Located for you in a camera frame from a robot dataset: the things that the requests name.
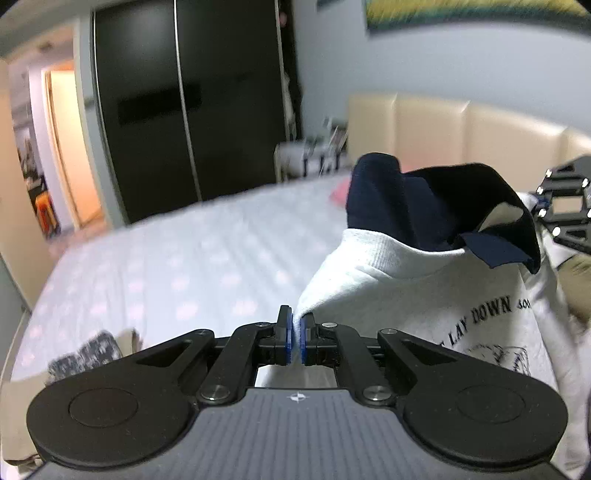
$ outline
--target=painting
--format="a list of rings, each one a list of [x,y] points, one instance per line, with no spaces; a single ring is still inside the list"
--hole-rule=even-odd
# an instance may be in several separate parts
[[[363,0],[370,33],[453,21],[529,22],[591,33],[576,0]]]

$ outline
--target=doorway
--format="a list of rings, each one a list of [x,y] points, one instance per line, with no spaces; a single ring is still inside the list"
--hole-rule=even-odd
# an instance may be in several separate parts
[[[11,109],[21,170],[39,226],[57,260],[108,231],[80,120],[73,38],[12,59]]]
[[[76,96],[74,62],[45,73],[47,110],[57,161],[77,223],[81,228],[103,217],[99,195],[86,154]]]

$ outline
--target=gray ribbed plate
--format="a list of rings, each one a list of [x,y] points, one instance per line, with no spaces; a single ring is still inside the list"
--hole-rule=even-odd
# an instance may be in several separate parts
[[[461,469],[429,455],[394,413],[362,407],[344,390],[250,389],[207,408],[171,449],[139,465],[99,472],[48,463],[35,480],[558,480],[550,465],[521,472]]]

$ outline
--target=white sweatshirt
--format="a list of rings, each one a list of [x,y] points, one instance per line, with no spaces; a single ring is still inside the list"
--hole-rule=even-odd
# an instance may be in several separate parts
[[[394,327],[542,380],[569,410],[553,462],[575,478],[589,460],[586,391],[564,295],[544,253],[532,275],[517,264],[491,269],[466,249],[425,252],[382,233],[347,229],[294,318],[307,312],[317,323],[350,325],[362,336]],[[296,366],[288,378],[298,375],[305,387],[335,384],[328,369]]]

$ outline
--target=pink pillow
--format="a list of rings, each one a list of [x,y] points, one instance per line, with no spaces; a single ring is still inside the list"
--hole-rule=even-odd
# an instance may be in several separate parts
[[[347,195],[349,194],[349,185],[351,185],[351,177],[345,178],[330,194],[330,201],[338,207],[345,208],[347,205]]]

